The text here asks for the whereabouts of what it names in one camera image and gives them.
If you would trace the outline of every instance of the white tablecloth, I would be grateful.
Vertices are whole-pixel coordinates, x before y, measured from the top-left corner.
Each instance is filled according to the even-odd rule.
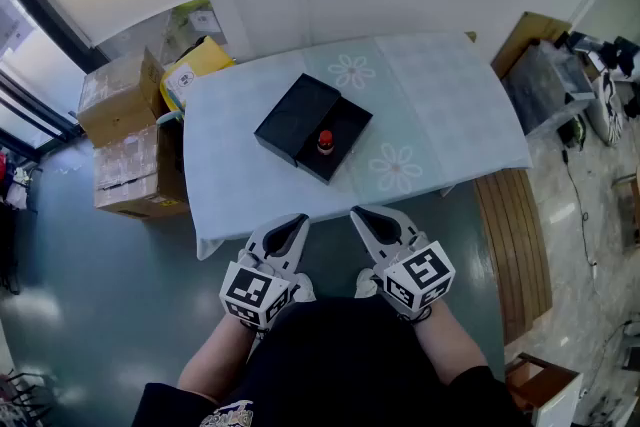
[[[307,73],[373,118],[330,185],[260,146],[265,116]],[[531,167],[522,129],[464,34],[320,45],[201,77],[187,99],[184,161],[198,258],[277,216],[313,220],[510,167]]]

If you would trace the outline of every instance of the floor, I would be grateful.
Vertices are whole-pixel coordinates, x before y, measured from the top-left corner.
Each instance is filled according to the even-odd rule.
[[[624,86],[618,92],[630,97]],[[584,229],[589,258],[597,262],[595,281],[585,257],[580,208],[560,140],[552,135],[529,145],[534,163],[529,179],[547,247],[553,308],[505,348],[505,361],[524,351],[583,372],[584,387],[592,386],[574,419],[583,425],[592,422],[589,412],[603,396],[613,400],[633,395],[638,384],[636,373],[619,369],[621,329],[607,345],[597,378],[595,374],[604,341],[640,311],[640,252],[623,251],[632,237],[631,192],[611,188],[614,179],[634,173],[640,164],[639,143],[640,119],[625,126],[616,148],[606,147],[587,121],[584,149],[569,150],[569,169],[589,216]]]
[[[144,384],[175,383],[222,316],[218,292],[245,241],[195,257],[189,216],[140,222],[97,211],[87,141],[43,163],[38,214],[21,213],[19,296],[0,295],[0,318],[16,366],[51,378],[56,425],[130,423]],[[446,197],[398,203],[456,267],[454,314],[503,375],[497,288],[470,183]],[[313,224],[300,270],[316,295],[351,296],[369,257],[347,218]]]

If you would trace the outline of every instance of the small bottle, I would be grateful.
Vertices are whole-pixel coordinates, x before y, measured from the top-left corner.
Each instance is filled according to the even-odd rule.
[[[318,137],[318,151],[323,155],[329,155],[333,151],[333,134],[329,130],[323,130]]]

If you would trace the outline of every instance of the tiled floor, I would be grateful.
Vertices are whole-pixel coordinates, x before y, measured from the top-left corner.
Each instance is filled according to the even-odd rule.
[[[629,95],[625,87],[618,91]],[[640,164],[638,143],[640,118],[626,124],[616,148],[606,147],[587,121],[584,149],[569,150],[569,169],[589,215],[584,229],[589,257],[597,262],[595,281],[585,257],[580,208],[562,160],[560,139],[554,134],[530,143],[534,168],[529,178],[547,247],[553,308],[505,348],[507,362],[521,351],[529,352],[583,372],[584,386],[589,387],[604,340],[640,310],[640,251],[623,251],[632,235],[631,194],[611,188],[614,179],[634,173]],[[638,374],[619,369],[621,331],[607,346],[593,388],[578,404],[577,423],[590,423],[588,413],[603,394],[611,398],[633,394]]]

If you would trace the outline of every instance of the red object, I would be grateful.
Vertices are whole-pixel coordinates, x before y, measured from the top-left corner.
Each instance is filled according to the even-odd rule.
[[[320,138],[318,139],[318,144],[320,146],[332,146],[333,145],[333,134],[329,130],[323,130],[320,132]]]

